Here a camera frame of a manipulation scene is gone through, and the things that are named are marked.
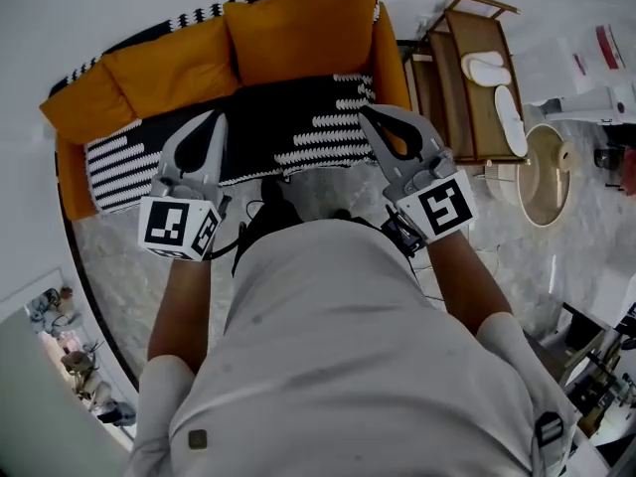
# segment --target wooden side table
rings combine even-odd
[[[460,1],[450,3],[407,61],[411,99],[417,97],[413,109],[431,120],[458,164],[524,163],[526,158],[516,156],[506,141],[495,107],[495,87],[467,79],[460,64],[468,53],[499,52],[510,71],[508,88],[521,115],[515,70],[497,20],[506,11],[518,14],[519,10],[494,0],[471,0],[498,9],[486,17],[456,10]]]

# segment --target sofa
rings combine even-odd
[[[136,206],[165,140],[211,108],[230,129],[222,185],[373,160],[357,121],[369,102],[410,108],[381,1],[233,0],[110,48],[41,109],[64,211],[79,220]]]

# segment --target black and white striped blanket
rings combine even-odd
[[[93,202],[107,214],[138,205],[166,140],[211,108],[224,111],[229,124],[222,186],[369,161],[358,109],[374,99],[371,76],[333,75],[244,87],[228,99],[138,120],[85,146]]]

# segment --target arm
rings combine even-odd
[[[461,232],[428,246],[430,263],[448,313],[477,334],[494,313],[510,313],[508,300]]]
[[[208,353],[209,261],[175,260],[148,344],[148,361],[160,355],[182,359],[197,373]]]

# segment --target white t-shirt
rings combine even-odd
[[[538,405],[574,415],[511,315],[473,337],[361,225],[257,241],[231,313],[196,376],[146,365],[128,475],[528,475]]]

